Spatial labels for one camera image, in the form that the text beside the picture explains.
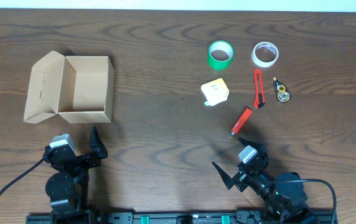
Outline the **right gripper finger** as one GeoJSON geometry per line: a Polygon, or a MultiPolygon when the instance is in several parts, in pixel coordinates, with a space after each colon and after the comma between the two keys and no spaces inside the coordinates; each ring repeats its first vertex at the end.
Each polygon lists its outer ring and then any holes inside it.
{"type": "Polygon", "coordinates": [[[251,146],[252,148],[256,149],[258,152],[265,152],[265,146],[261,143],[249,141],[243,138],[238,138],[238,141],[244,146],[251,146]]]}
{"type": "Polygon", "coordinates": [[[230,190],[234,186],[234,181],[232,180],[232,178],[215,162],[212,162],[212,165],[219,173],[225,187],[230,190]]]}

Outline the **red box cutter knife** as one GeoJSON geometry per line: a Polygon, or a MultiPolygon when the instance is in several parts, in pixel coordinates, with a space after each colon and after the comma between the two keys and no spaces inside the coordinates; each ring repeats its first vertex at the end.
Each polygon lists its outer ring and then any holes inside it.
{"type": "Polygon", "coordinates": [[[265,105],[265,92],[263,87],[262,72],[260,69],[253,70],[253,78],[255,82],[255,100],[254,107],[259,109],[265,105]]]}

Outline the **brown cardboard box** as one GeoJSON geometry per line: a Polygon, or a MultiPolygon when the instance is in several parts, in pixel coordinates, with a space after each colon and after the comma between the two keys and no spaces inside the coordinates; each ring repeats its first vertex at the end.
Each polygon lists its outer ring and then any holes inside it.
{"type": "Polygon", "coordinates": [[[108,56],[64,56],[51,51],[33,66],[24,121],[60,115],[69,123],[110,123],[115,70],[108,56]]]}

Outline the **black yellow correction tape dispenser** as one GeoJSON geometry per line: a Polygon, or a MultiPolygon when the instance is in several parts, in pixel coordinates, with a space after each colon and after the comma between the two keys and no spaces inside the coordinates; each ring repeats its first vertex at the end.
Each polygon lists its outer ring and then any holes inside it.
{"type": "Polygon", "coordinates": [[[280,103],[287,103],[291,99],[291,93],[287,89],[286,85],[276,77],[273,78],[273,85],[276,93],[276,98],[280,103]]]}

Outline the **white tape roll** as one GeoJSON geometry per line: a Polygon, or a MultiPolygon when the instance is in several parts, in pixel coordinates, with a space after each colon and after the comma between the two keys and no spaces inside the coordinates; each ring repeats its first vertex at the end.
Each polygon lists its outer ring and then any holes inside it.
{"type": "Polygon", "coordinates": [[[259,67],[271,67],[279,58],[279,50],[270,42],[259,42],[253,48],[251,58],[259,67]]]}

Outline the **green tape roll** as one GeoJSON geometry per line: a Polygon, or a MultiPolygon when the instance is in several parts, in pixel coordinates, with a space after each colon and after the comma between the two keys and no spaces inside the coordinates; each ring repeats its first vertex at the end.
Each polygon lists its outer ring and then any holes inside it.
{"type": "Polygon", "coordinates": [[[235,55],[233,45],[226,40],[216,40],[208,47],[208,64],[215,70],[228,68],[235,55]]]}

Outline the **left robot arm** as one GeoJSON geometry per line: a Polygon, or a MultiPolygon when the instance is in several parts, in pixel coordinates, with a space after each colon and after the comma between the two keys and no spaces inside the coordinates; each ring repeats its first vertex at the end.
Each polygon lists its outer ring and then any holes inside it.
{"type": "Polygon", "coordinates": [[[91,151],[78,156],[69,134],[54,137],[45,147],[43,160],[57,171],[46,185],[50,198],[51,223],[106,223],[106,217],[97,208],[87,205],[89,170],[101,166],[108,157],[96,126],[91,128],[88,147],[91,151]]]}

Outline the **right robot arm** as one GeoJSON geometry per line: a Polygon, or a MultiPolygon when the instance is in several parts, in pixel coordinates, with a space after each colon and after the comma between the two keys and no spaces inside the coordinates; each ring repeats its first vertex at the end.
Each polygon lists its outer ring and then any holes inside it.
{"type": "Polygon", "coordinates": [[[244,149],[238,155],[238,172],[233,177],[212,163],[226,188],[236,187],[241,192],[251,188],[269,210],[261,218],[263,223],[319,223],[317,215],[306,203],[307,195],[303,184],[298,182],[299,175],[285,173],[275,179],[265,171],[268,166],[265,146],[243,138],[238,141],[244,149]]]}

